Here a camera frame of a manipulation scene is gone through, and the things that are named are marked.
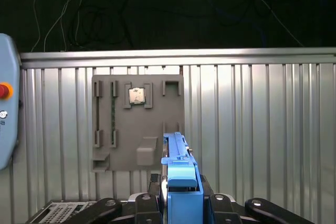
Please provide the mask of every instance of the corrugated metal panel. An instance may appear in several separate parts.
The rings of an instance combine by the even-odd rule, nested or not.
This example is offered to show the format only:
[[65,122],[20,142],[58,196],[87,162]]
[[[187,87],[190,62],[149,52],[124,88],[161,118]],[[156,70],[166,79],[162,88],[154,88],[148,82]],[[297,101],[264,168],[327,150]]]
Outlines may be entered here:
[[[147,171],[91,172],[91,77],[180,71],[22,70],[20,145],[0,172],[2,223],[25,222],[51,199],[146,191]],[[239,203],[264,197],[315,223],[334,223],[335,64],[190,65],[183,76],[185,135],[215,191]]]

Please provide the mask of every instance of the gray panel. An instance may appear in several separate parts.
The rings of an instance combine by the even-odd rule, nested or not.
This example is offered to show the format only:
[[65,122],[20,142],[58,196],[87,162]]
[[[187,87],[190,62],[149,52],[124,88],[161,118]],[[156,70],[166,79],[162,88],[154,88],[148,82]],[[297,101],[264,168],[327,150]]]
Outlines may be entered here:
[[270,200],[286,206],[286,72],[284,65],[269,65]]
[[[24,90],[25,75],[22,74],[20,77],[20,89]],[[26,96],[25,91],[20,93],[20,100],[24,101]],[[18,138],[20,139],[20,148],[17,149],[13,155],[13,197],[21,198],[19,202],[16,202],[14,207],[14,212],[18,213],[14,216],[14,222],[24,223],[29,217],[28,213],[28,179],[27,173],[27,138],[26,138],[26,113],[25,110],[21,109],[19,112],[19,131]]]
[[269,199],[269,83],[268,66],[252,66],[253,196]]
[[242,153],[243,153],[243,190],[244,199],[253,198],[253,108],[252,108],[252,70],[250,65],[242,65],[242,95],[241,95],[241,132],[242,132]]
[[235,77],[230,65],[218,66],[219,192],[236,197]]
[[46,183],[48,199],[60,200],[65,196],[64,191],[64,155],[61,150],[60,134],[60,94],[59,94],[58,69],[46,69],[44,71],[43,93],[43,132],[46,152]]
[[201,118],[202,118],[202,171],[215,192],[217,188],[216,168],[216,110],[215,110],[215,68],[201,66]]
[[333,66],[320,65],[321,223],[334,223],[335,139]]
[[236,200],[237,202],[244,202],[244,153],[243,153],[243,102],[242,102],[242,67],[240,65],[235,66],[234,69],[234,80],[235,80],[235,93],[234,93],[234,104],[235,104],[235,115],[233,117],[233,122],[235,124],[235,139],[236,139]]
[[[93,147],[94,169],[101,168],[101,162],[104,162],[106,166],[102,167],[104,170],[99,169],[98,172],[104,172],[105,170],[129,171],[139,168],[160,169],[160,159],[162,157],[160,146],[162,146],[163,132],[183,132],[184,97],[181,93],[183,77],[179,74],[138,75],[133,77],[127,74],[120,76],[117,74],[94,75],[92,83],[96,87],[95,96],[99,96],[95,98],[96,101],[93,103],[95,111],[93,120],[95,123],[92,127],[95,134],[97,134],[97,131],[102,132],[99,140],[95,136]],[[113,107],[111,106],[112,83],[118,86],[113,92],[113,95],[116,96]],[[146,103],[151,100],[153,106],[150,109],[146,108],[146,104],[131,106],[129,103],[131,96],[128,97],[129,89],[146,87],[147,83],[150,86],[148,86],[148,89],[146,88]],[[114,108],[113,114],[115,115],[115,119],[113,119],[115,128],[113,126],[113,130],[111,130],[112,108]],[[117,144],[111,145],[114,131],[117,131],[117,137],[113,137],[113,140]],[[129,172],[127,172],[127,175],[125,173],[120,174],[123,175],[120,181],[117,179],[117,185],[120,184],[125,187],[125,178],[130,176]]]
[[76,72],[74,68],[62,69],[60,78],[60,113],[62,115],[61,143],[64,166],[64,193],[66,200],[79,199],[78,136],[76,104]]
[[[56,65],[55,58],[48,59],[49,54],[23,55],[25,68],[49,65],[55,69],[22,71],[23,117],[25,118],[25,125],[22,125],[22,129],[26,129],[24,134],[26,139],[20,134],[20,141],[25,144],[19,145],[15,153],[13,160],[17,162],[0,172],[2,223],[22,221],[27,215],[31,216],[35,213],[51,198],[78,196],[80,199],[96,200],[103,196],[117,194],[117,197],[124,197],[132,192],[145,191],[149,177],[149,172],[145,170],[122,174],[110,172],[103,176],[99,174],[97,177],[91,172],[91,77],[96,71],[107,74],[163,74],[168,72],[178,74],[179,65],[185,65],[183,66],[186,82],[184,90],[185,129],[188,142],[200,166],[206,162],[202,159],[202,152],[218,155],[214,160],[218,161],[219,174],[216,175],[216,181],[212,182],[212,186],[214,188],[219,186],[218,190],[221,192],[230,191],[230,194],[233,194],[241,204],[247,197],[257,196],[253,192],[257,188],[256,181],[254,181],[256,170],[252,168],[256,166],[253,163],[258,149],[252,149],[252,146],[255,141],[259,141],[254,138],[256,135],[263,136],[265,141],[263,133],[265,126],[256,128],[258,122],[255,124],[256,115],[254,114],[261,113],[257,111],[257,108],[267,110],[266,104],[256,101],[256,99],[265,100],[266,92],[266,103],[269,102],[269,121],[266,120],[266,124],[269,125],[270,143],[270,153],[268,153],[270,181],[266,183],[266,186],[270,190],[271,200],[279,204],[283,202],[289,210],[306,215],[316,223],[334,223],[336,66],[333,63],[336,63],[336,58],[326,54],[334,53],[336,49],[333,49],[333,52],[330,50],[323,52],[324,49],[305,50],[306,54],[324,55],[294,57],[292,54],[299,52],[293,50],[287,51],[291,56],[284,57],[280,56],[286,54],[282,49],[267,49],[259,51],[264,56],[258,57],[256,56],[258,50],[234,50],[229,54],[219,50],[217,53],[221,55],[220,57],[215,55],[211,57],[203,55],[200,58],[197,56],[179,57],[178,55],[168,57],[169,62],[163,63],[165,68],[161,67],[161,63],[167,57],[160,58],[160,56],[139,61],[136,58],[109,58],[110,52],[107,54],[88,52],[86,53],[87,58],[75,58],[73,56],[76,54],[69,53],[72,54],[68,56],[69,60],[58,58],[59,65]],[[232,55],[240,53],[244,55],[238,57]],[[203,65],[197,66],[198,63],[218,66],[210,65],[204,68]],[[267,63],[273,63],[273,65],[267,67],[265,65]],[[64,72],[64,69],[58,69],[62,66],[73,67],[73,69]],[[109,66],[120,66],[120,69]],[[260,73],[255,71],[259,68],[262,70]],[[267,75],[262,79],[264,86],[257,81],[264,77],[267,68],[269,87],[267,87]],[[213,88],[208,94],[204,93],[207,87],[202,86],[202,81],[207,77],[202,80],[204,76],[201,69],[214,73],[212,79],[214,82],[211,86]],[[70,72],[71,81],[69,83],[72,83],[73,89],[70,91],[71,99],[62,93],[64,89],[70,89],[70,86],[64,86],[67,83],[65,77],[67,75],[63,76],[64,73]],[[260,96],[255,90],[255,85],[262,91]],[[75,161],[77,166],[66,160],[64,152],[65,139],[68,134],[74,135],[75,131],[68,128],[65,133],[64,130],[67,127],[60,120],[65,119],[64,104],[70,104],[70,101],[74,100],[74,93],[77,106],[70,110],[72,111],[70,115],[77,122],[77,139],[66,144],[76,147],[75,143],[78,143],[77,161]],[[204,115],[202,108],[217,110],[217,94],[218,111],[215,113],[218,114],[218,120],[215,114],[214,126],[209,125],[202,118]],[[213,105],[206,105],[207,101],[201,98],[215,102]],[[202,129],[208,132],[210,132],[208,129],[215,130],[215,133],[211,135],[212,139],[209,139],[210,143],[215,143],[215,145],[209,146],[216,147],[216,138],[218,138],[218,152],[207,150],[208,145],[203,138]],[[71,176],[74,176],[75,180],[78,178],[78,188],[74,189],[74,192],[70,192],[68,187],[76,188],[74,184],[65,185],[69,176],[66,175],[69,174],[64,166],[66,163],[72,167],[71,169],[75,169],[72,170],[75,174]],[[262,171],[267,171],[267,165],[267,163],[260,162],[259,167]],[[203,173],[213,176],[214,170],[203,170]]]

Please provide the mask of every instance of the black cable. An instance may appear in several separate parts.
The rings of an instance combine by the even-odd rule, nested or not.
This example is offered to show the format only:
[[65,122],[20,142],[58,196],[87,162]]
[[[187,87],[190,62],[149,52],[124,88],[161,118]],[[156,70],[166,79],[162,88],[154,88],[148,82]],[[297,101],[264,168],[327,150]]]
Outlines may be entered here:
[[[79,33],[76,30],[79,20]],[[74,14],[68,29],[68,40],[73,46],[80,48],[90,47],[92,44],[116,45],[124,41],[126,31],[122,24],[114,24],[118,13],[114,10],[111,0],[85,0]],[[120,38],[115,38],[115,31],[123,30]]]
[[[237,8],[238,6],[234,6],[228,10],[232,10]],[[217,22],[223,26],[223,27],[228,27],[228,26],[235,26],[237,24],[239,24],[241,22],[241,19],[244,19],[244,16],[246,15],[246,10],[248,10],[248,8],[246,8],[243,12],[242,17],[240,18],[240,20],[237,20],[236,23],[237,24],[223,24],[222,21],[220,19],[217,19],[216,16],[214,14],[200,14],[200,15],[193,15],[193,14],[189,14],[189,13],[181,13],[181,12],[175,12],[172,10],[166,10],[166,9],[160,9],[160,8],[156,8],[156,7],[130,7],[131,9],[136,9],[136,10],[143,10],[143,11],[147,11],[147,12],[158,12],[158,13],[166,13],[166,14],[172,14],[172,15],[176,15],[176,16],[181,16],[181,17],[185,17],[185,18],[192,18],[192,19],[214,19],[217,20]]]
[[[267,18],[271,14],[272,6],[273,6],[274,3],[276,3],[276,4],[278,4],[278,3],[289,3],[289,2],[295,3],[295,2],[298,2],[298,1],[302,1],[302,0],[264,0],[270,7],[270,9],[265,8],[266,12],[265,12],[265,10],[260,10],[260,6],[264,6],[264,5],[258,5],[259,1],[260,0],[244,0],[240,3],[238,3],[237,5],[235,5],[233,8],[231,8],[231,9],[235,9],[235,8],[242,7],[242,6],[246,5],[242,15],[231,24],[225,24],[222,21],[222,17],[214,9],[216,7],[213,7],[212,15],[183,14],[183,13],[177,13],[177,12],[173,12],[173,11],[169,11],[169,10],[162,10],[162,9],[157,9],[157,8],[147,8],[147,10],[151,10],[151,11],[154,11],[154,12],[170,13],[170,14],[173,14],[173,15],[180,15],[180,16],[184,16],[184,17],[187,17],[187,18],[215,18],[220,23],[221,26],[226,27],[226,26],[235,26],[235,25],[238,25],[240,22],[242,22],[242,20],[245,18],[246,14],[248,13],[248,11],[250,10],[251,7],[254,8],[255,13],[260,18]],[[69,29],[69,33],[68,33],[69,38],[71,39],[72,43],[74,45],[81,46],[81,47],[82,46],[87,46],[87,44],[89,44],[91,42],[101,42],[101,43],[115,45],[115,44],[118,44],[118,43],[122,42],[126,38],[129,45],[132,48],[134,48],[134,43],[132,41],[131,34],[128,30],[126,20],[123,17],[123,12],[127,8],[128,3],[129,3],[129,0],[124,0],[121,7],[119,8],[119,10],[117,10],[117,11],[113,10],[114,12],[116,12],[119,15],[119,22],[120,22],[119,25],[123,29],[122,38],[117,40],[117,41],[113,41],[113,42],[111,42],[111,40],[110,40],[111,39],[110,34],[108,34],[108,33],[105,34],[105,35],[101,34],[101,29],[103,27],[105,29],[107,27],[109,27],[111,32],[114,30],[114,25],[113,25],[112,21],[108,19],[108,14],[106,13],[107,10],[109,10],[109,12],[110,12],[111,9],[113,9],[114,5],[111,4],[109,8],[106,8],[106,7],[100,7],[100,6],[97,6],[97,5],[85,6],[84,4],[82,4],[80,6],[80,8],[78,9],[78,11],[83,11],[84,9],[89,8],[89,7],[93,8],[94,10],[90,10],[89,12],[87,11],[88,13],[86,15],[82,16],[82,18],[81,18],[81,20],[82,20],[81,29],[83,31],[82,35],[85,37],[85,40],[81,41],[81,42],[78,42],[74,39],[75,38],[74,25],[77,24],[76,23],[77,14],[74,16],[74,19],[73,19],[73,21],[71,23],[71,26],[70,26],[71,29]],[[92,22],[88,23],[88,24],[91,25],[90,29],[87,29],[84,26],[84,23],[85,23],[84,21],[89,19],[88,17],[91,17],[91,19],[92,19]]]

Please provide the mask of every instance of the white cable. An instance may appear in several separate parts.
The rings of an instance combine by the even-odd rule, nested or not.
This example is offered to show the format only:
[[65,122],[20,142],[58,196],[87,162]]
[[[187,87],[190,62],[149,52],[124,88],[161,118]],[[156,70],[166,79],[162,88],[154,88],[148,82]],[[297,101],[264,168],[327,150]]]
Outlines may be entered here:
[[[81,6],[83,0],[79,1],[79,7]],[[77,28],[76,28],[76,33],[75,33],[75,41],[77,41],[77,33],[78,33],[78,28],[79,28],[79,12],[77,13]]]
[[34,46],[32,47],[32,51],[34,51],[35,47],[37,46],[37,44],[40,42],[41,40],[41,32],[40,32],[40,25],[38,23],[38,18],[37,18],[37,13],[36,13],[36,8],[35,8],[35,5],[36,5],[36,0],[33,1],[33,9],[34,9],[34,16],[35,16],[35,21],[36,21],[36,24],[37,24],[37,31],[38,31],[38,39],[36,41],[36,43],[34,44]]
[[62,19],[62,17],[63,17],[63,15],[64,15],[64,13],[65,13],[65,11],[66,11],[66,9],[67,9],[67,6],[68,6],[68,4],[69,4],[70,1],[71,1],[71,0],[68,0],[68,1],[65,3],[65,5],[64,5],[64,7],[63,7],[63,9],[62,9],[61,15],[58,17],[58,19],[57,19],[57,20],[55,21],[55,23],[52,25],[51,29],[47,32],[47,35],[46,35],[46,37],[44,38],[44,46],[43,46],[44,52],[46,51],[46,42],[47,42],[47,38],[48,38],[49,34],[50,34],[51,31],[53,30],[53,28],[57,25],[57,23],[59,22],[59,20]]
[[266,3],[265,0],[261,0],[267,8],[271,11],[273,14],[274,18],[279,22],[280,25],[288,32],[288,34],[301,46],[304,47],[304,45],[290,32],[290,30],[281,22],[281,20],[278,18],[278,16],[274,13],[274,11],[271,9],[271,7]]
[[61,15],[61,21],[60,21],[60,23],[61,23],[61,30],[62,30],[62,36],[63,36],[63,42],[64,42],[64,46],[65,46],[65,52],[67,51],[67,43],[66,43],[66,41],[65,41],[62,18],[63,18],[63,15],[65,14],[65,12],[67,11],[68,3],[69,3],[69,0],[67,0],[65,8],[63,8],[63,9],[64,9],[64,12],[63,12],[62,15]]

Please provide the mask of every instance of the aluminum frame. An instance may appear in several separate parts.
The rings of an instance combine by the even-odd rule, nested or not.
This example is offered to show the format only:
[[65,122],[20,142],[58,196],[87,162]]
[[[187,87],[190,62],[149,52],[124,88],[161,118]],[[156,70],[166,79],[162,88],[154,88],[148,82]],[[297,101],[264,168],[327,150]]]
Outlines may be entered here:
[[91,172],[93,74],[178,74],[185,136],[214,191],[334,223],[336,48],[21,54],[20,144],[0,172],[0,217],[50,200],[128,198],[149,171]]

